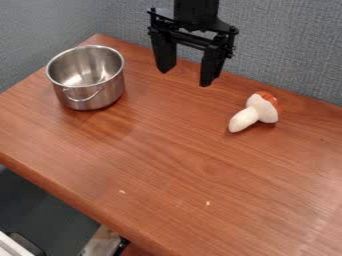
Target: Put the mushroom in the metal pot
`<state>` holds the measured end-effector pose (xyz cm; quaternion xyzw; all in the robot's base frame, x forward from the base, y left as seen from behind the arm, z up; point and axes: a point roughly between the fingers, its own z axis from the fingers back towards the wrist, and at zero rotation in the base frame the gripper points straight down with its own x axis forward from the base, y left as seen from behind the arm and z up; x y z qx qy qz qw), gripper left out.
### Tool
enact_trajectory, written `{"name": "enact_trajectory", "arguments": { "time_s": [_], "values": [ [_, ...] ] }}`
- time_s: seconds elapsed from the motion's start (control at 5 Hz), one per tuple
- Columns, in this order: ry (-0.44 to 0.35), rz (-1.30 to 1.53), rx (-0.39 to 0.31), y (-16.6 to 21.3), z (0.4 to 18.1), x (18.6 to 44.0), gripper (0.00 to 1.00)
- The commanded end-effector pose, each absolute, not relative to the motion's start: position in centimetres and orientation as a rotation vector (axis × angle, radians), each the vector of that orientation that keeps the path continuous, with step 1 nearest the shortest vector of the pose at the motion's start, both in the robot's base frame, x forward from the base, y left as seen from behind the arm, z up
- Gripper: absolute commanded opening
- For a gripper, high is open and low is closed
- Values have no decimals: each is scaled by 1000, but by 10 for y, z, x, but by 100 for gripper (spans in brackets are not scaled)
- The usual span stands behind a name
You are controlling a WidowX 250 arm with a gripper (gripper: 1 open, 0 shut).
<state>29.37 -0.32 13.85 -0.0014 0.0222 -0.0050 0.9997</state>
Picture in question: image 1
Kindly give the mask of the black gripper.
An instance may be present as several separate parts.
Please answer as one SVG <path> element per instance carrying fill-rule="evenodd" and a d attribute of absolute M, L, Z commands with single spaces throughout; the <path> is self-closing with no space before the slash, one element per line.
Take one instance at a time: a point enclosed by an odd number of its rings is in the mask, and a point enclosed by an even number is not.
<path fill-rule="evenodd" d="M 219 0 L 174 0 L 174 10 L 151 7 L 148 34 L 156 67 L 167 73 L 176 65 L 176 45 L 204 51 L 200 86 L 219 77 L 224 59 L 234 56 L 239 30 L 218 17 Z"/>

